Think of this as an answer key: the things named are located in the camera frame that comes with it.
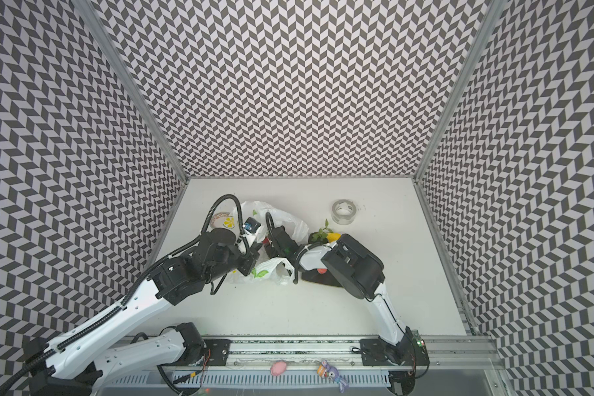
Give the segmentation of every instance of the yellow object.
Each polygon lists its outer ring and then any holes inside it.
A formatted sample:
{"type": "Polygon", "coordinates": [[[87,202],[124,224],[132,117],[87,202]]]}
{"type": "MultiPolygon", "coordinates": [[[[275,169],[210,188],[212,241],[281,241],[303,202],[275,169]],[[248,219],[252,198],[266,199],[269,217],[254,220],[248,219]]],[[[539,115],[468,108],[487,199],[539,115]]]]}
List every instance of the yellow object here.
{"type": "Polygon", "coordinates": [[[336,240],[338,240],[341,237],[340,233],[328,233],[328,235],[326,236],[326,238],[328,239],[328,243],[332,243],[336,240]]]}
{"type": "Polygon", "coordinates": [[[224,226],[226,228],[233,228],[233,227],[235,227],[235,223],[233,221],[233,217],[231,217],[231,216],[227,217],[227,219],[224,220],[224,223],[223,224],[224,224],[224,226]]]}
{"type": "Polygon", "coordinates": [[[322,366],[321,364],[319,365],[319,368],[317,369],[317,374],[319,374],[319,376],[321,378],[325,377],[325,367],[322,366]]]}

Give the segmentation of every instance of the metal frame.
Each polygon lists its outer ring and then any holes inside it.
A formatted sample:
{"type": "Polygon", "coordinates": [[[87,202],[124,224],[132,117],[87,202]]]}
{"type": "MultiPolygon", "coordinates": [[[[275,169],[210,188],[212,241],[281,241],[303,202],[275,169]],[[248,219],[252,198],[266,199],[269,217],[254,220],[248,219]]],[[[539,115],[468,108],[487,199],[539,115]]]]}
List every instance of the metal frame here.
{"type": "Polygon", "coordinates": [[[145,268],[148,268],[150,265],[154,264],[156,260],[159,259],[158,254],[160,253],[161,248],[163,247],[163,243],[165,242],[167,232],[169,232],[170,227],[174,222],[174,218],[176,217],[176,212],[178,211],[182,199],[185,196],[185,193],[187,192],[187,187],[189,187],[189,181],[185,182],[181,186],[179,193],[176,195],[176,199],[174,200],[172,209],[168,213],[167,219],[165,220],[165,225],[163,226],[163,229],[161,230],[160,234],[158,235],[158,238],[156,239],[156,242],[154,243],[154,247],[152,248],[152,252],[149,255],[148,263],[145,265],[145,268]]]}
{"type": "MultiPolygon", "coordinates": [[[[209,342],[216,337],[206,337],[209,342]]],[[[320,361],[328,360],[348,378],[351,386],[387,387],[388,373],[393,366],[363,366],[359,354],[351,353],[364,336],[309,336],[309,337],[229,337],[232,340],[226,366],[212,366],[205,376],[204,384],[212,388],[320,388],[335,384],[319,380],[316,369],[320,361]],[[281,377],[272,377],[269,367],[277,360],[289,362],[290,370],[281,377]]],[[[501,381],[497,368],[502,361],[491,337],[487,336],[437,336],[426,337],[431,369],[484,370],[491,376],[489,385],[498,392],[507,389],[501,381]]],[[[170,367],[172,378],[179,378],[197,370],[198,367],[170,367]]],[[[395,366],[399,370],[411,370],[411,366],[395,366]]],[[[163,387],[156,370],[145,370],[120,378],[108,385],[115,388],[163,387]]],[[[198,388],[199,379],[184,382],[181,388],[198,388]]],[[[511,393],[494,393],[511,396],[511,393]]]]}
{"type": "Polygon", "coordinates": [[[455,265],[453,265],[451,255],[449,254],[448,249],[446,248],[446,243],[442,237],[442,233],[440,233],[438,223],[433,217],[433,213],[429,208],[429,203],[427,201],[427,198],[425,197],[422,187],[416,181],[413,182],[413,187],[415,188],[416,194],[418,195],[420,207],[422,207],[422,212],[424,213],[424,217],[427,220],[427,226],[429,227],[429,232],[431,233],[431,237],[433,238],[433,243],[434,245],[436,245],[436,251],[438,252],[438,256],[440,257],[442,267],[445,270],[446,280],[449,283],[449,287],[451,287],[451,292],[453,293],[455,304],[458,306],[458,310],[464,313],[466,322],[471,330],[471,334],[477,335],[479,333],[479,329],[477,321],[475,320],[475,315],[473,315],[471,306],[469,305],[468,300],[466,299],[464,289],[462,288],[462,283],[460,282],[460,278],[455,273],[455,265]]]}
{"type": "Polygon", "coordinates": [[[462,69],[458,73],[455,84],[453,85],[453,89],[446,99],[445,108],[440,114],[436,129],[434,129],[431,134],[429,142],[427,143],[427,148],[420,159],[418,169],[413,175],[415,180],[421,181],[425,171],[427,171],[431,159],[440,145],[449,123],[451,123],[451,117],[453,116],[453,113],[455,113],[455,109],[458,107],[460,99],[462,99],[462,95],[471,80],[471,76],[473,76],[473,72],[475,72],[475,69],[478,66],[479,59],[481,58],[482,53],[488,44],[488,40],[490,39],[502,12],[504,12],[507,3],[508,0],[491,0],[488,5],[488,11],[484,14],[482,24],[471,44],[471,49],[467,53],[462,69]]]}
{"type": "Polygon", "coordinates": [[[148,127],[148,131],[151,132],[156,144],[161,148],[163,155],[165,155],[166,160],[176,173],[176,176],[182,181],[189,180],[178,157],[174,154],[165,134],[158,126],[154,115],[148,107],[148,104],[145,102],[141,91],[139,91],[134,78],[130,75],[125,63],[121,60],[119,52],[110,42],[110,37],[108,36],[101,19],[97,15],[92,2],[90,0],[72,0],[72,2],[76,11],[79,12],[84,25],[90,30],[95,42],[99,45],[99,49],[108,60],[110,67],[115,71],[116,76],[119,78],[121,85],[125,88],[134,107],[136,107],[141,118],[143,118],[143,121],[148,127]]]}

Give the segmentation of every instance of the red wire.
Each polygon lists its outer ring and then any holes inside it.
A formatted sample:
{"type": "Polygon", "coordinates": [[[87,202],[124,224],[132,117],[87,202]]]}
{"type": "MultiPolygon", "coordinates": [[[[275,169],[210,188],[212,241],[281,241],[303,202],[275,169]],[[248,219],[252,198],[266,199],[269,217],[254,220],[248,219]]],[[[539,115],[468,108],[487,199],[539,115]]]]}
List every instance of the red wire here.
{"type": "Polygon", "coordinates": [[[212,350],[209,350],[209,354],[207,355],[207,358],[205,359],[205,363],[203,363],[203,371],[202,373],[200,373],[200,387],[203,387],[203,379],[205,379],[205,368],[207,366],[207,362],[209,361],[209,358],[212,356],[212,350]]]}

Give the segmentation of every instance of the chevron patterned wall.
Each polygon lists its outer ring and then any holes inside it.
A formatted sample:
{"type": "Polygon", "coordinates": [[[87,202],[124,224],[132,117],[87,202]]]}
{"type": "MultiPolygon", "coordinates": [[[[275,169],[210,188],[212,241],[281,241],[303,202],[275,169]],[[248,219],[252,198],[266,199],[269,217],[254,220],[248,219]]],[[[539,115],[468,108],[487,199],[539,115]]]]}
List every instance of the chevron patterned wall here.
{"type": "Polygon", "coordinates": [[[594,395],[594,1],[510,1],[424,179],[521,395],[594,395]]]}
{"type": "Polygon", "coordinates": [[[125,293],[180,185],[71,5],[0,0],[0,384],[125,293]]]}
{"type": "Polygon", "coordinates": [[[94,0],[192,176],[409,175],[488,0],[94,0]]]}

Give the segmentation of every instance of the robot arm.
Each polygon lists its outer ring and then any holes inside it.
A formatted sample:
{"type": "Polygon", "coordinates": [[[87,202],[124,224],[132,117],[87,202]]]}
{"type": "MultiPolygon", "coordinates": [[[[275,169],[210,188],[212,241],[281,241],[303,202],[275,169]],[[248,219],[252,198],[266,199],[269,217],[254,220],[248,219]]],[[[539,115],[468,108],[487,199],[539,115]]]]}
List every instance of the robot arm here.
{"type": "MultiPolygon", "coordinates": [[[[260,224],[248,218],[238,241],[226,229],[201,233],[198,246],[153,266],[125,304],[121,300],[111,305],[48,343],[34,339],[25,345],[26,364],[21,372],[32,376],[31,394],[88,396],[105,383],[142,368],[170,363],[185,366],[200,361],[205,345],[193,323],[183,323],[164,335],[136,344],[112,349],[111,346],[140,323],[200,292],[206,284],[212,284],[214,294],[217,289],[214,291],[213,281],[223,280],[234,269],[245,276],[251,273],[259,258],[261,245],[254,243],[259,240],[256,238],[259,231],[260,224]],[[66,344],[66,340],[79,334],[83,336],[66,344]]],[[[380,339],[386,345],[387,358],[401,364],[411,344],[405,333],[411,331],[393,310],[380,259],[348,234],[299,257],[295,264],[306,269],[327,268],[351,295],[366,301],[380,339]]],[[[0,395],[16,380],[3,385],[0,395]]]]}

